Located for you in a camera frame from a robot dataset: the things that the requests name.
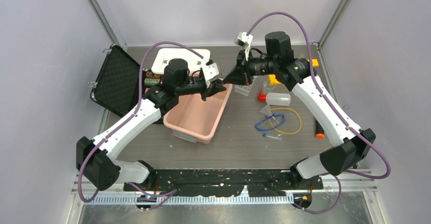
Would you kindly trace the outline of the clear tube rack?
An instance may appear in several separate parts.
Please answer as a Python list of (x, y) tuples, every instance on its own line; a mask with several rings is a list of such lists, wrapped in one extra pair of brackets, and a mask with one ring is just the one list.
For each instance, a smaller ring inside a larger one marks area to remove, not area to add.
[(241, 94), (241, 95), (248, 97), (250, 95), (253, 87), (254, 87), (254, 83), (252, 83), (250, 85), (235, 85), (234, 91)]

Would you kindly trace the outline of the small glass beaker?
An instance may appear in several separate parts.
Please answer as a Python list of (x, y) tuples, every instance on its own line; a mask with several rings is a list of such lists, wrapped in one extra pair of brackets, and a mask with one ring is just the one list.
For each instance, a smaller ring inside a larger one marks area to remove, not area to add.
[(262, 92), (269, 93), (275, 89), (275, 84), (271, 84), (269, 80), (263, 82)]

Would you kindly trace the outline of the yellow test tube rack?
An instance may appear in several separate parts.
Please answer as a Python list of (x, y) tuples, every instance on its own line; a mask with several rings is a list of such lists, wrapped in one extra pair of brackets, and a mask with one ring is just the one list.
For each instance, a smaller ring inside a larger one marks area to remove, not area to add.
[[(313, 67), (318, 67), (319, 66), (319, 62), (317, 59), (312, 59), (312, 65)], [(281, 82), (279, 82), (274, 74), (268, 75), (268, 81), (270, 85), (279, 85), (281, 84)]]

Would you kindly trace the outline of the white wash bottle red cap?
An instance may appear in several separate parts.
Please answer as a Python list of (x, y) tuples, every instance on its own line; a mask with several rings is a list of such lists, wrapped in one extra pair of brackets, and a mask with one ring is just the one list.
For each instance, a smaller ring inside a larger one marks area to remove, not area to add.
[(291, 96), (288, 93), (279, 92), (267, 92), (260, 91), (257, 99), (261, 102), (265, 102), (268, 105), (274, 106), (285, 106), (288, 107), (291, 104)]

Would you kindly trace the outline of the blue safety glasses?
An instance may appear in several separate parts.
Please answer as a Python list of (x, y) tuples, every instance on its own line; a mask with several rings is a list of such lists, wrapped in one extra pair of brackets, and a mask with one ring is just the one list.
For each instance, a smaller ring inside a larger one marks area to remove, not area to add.
[(254, 124), (254, 128), (259, 132), (275, 130), (286, 122), (284, 114), (266, 115), (265, 118)]

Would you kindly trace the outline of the blue capped test tube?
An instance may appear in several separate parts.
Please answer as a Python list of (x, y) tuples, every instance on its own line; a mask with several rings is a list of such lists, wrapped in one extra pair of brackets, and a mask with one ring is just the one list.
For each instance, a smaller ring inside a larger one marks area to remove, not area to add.
[(279, 137), (279, 136), (272, 136), (272, 135), (268, 135), (266, 133), (264, 133), (262, 136), (265, 137), (265, 138), (274, 139), (274, 140), (278, 140), (278, 141), (282, 140), (282, 138)]

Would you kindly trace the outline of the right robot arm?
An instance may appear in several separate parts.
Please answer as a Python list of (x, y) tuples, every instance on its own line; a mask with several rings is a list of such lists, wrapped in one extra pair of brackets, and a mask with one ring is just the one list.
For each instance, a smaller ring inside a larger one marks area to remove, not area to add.
[(330, 96), (316, 71), (305, 58), (296, 58), (290, 37), (283, 31), (265, 36), (266, 51), (258, 57), (250, 54), (252, 35), (240, 32), (235, 44), (242, 47), (236, 65), (224, 78), (235, 85), (250, 85), (255, 76), (274, 74), (276, 79), (297, 96), (322, 126), (332, 147), (305, 158), (290, 168), (290, 182), (304, 188), (312, 177), (329, 173), (337, 176), (366, 157), (376, 135), (354, 123)]

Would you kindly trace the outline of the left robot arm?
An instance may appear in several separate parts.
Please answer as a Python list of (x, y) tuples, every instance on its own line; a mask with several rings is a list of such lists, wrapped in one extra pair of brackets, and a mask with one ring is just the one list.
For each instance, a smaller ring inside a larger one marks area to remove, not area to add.
[(203, 63), (194, 74), (190, 73), (184, 59), (170, 60), (161, 82), (147, 90), (137, 105), (116, 124), (92, 139), (82, 137), (78, 140), (78, 180), (85, 177), (99, 191), (119, 182), (133, 182), (143, 190), (151, 190), (156, 177), (148, 166), (141, 162), (119, 161), (118, 155), (145, 128), (178, 105), (180, 96), (200, 94), (202, 100), (206, 100), (225, 90), (219, 66), (212, 60)]

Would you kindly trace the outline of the pink plastic bin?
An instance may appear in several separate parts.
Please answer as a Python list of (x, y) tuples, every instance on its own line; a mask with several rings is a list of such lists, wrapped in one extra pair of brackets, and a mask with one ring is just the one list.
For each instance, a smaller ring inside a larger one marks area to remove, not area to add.
[(226, 90), (219, 92), (206, 101), (200, 94), (182, 95), (179, 103), (163, 118), (164, 126), (181, 139), (209, 144), (215, 135), (225, 110), (233, 85), (226, 84)]

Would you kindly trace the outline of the clear plastic funnel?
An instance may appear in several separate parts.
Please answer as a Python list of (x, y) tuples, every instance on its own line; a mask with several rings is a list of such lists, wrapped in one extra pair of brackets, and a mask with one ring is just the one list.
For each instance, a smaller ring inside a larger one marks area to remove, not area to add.
[(264, 114), (265, 116), (268, 117), (273, 117), (273, 112), (271, 110), (271, 107), (269, 104), (266, 104), (261, 110), (260, 113)]

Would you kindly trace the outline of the yellow rubber tube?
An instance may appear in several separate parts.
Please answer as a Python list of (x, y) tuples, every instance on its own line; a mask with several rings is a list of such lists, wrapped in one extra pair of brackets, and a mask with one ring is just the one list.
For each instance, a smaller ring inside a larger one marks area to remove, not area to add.
[(292, 136), (301, 131), (302, 118), (296, 110), (288, 107), (273, 107), (271, 111), (282, 112), (286, 119), (283, 125), (274, 129), (278, 134)]

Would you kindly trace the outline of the black poker chip case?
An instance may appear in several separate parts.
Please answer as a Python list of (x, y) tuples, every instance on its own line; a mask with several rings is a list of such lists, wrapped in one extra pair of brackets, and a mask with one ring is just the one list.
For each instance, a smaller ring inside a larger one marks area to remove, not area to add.
[(119, 117), (138, 103), (140, 64), (120, 46), (104, 50), (104, 62), (90, 92), (90, 99)]

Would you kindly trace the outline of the black flashlight orange end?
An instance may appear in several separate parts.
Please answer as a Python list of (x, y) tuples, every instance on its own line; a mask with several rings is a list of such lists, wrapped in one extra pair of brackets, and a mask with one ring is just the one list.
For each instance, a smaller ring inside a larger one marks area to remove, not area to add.
[(320, 125), (319, 121), (315, 118), (315, 137), (318, 139), (325, 138), (324, 128)]

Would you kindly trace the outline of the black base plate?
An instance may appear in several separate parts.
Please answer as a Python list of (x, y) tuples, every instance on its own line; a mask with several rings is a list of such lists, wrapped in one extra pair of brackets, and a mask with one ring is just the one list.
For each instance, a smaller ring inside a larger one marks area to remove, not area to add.
[(286, 169), (156, 169), (137, 185), (142, 190), (180, 197), (231, 197), (247, 190), (251, 197), (282, 196), (286, 190), (321, 190), (321, 178), (315, 176), (294, 182)]

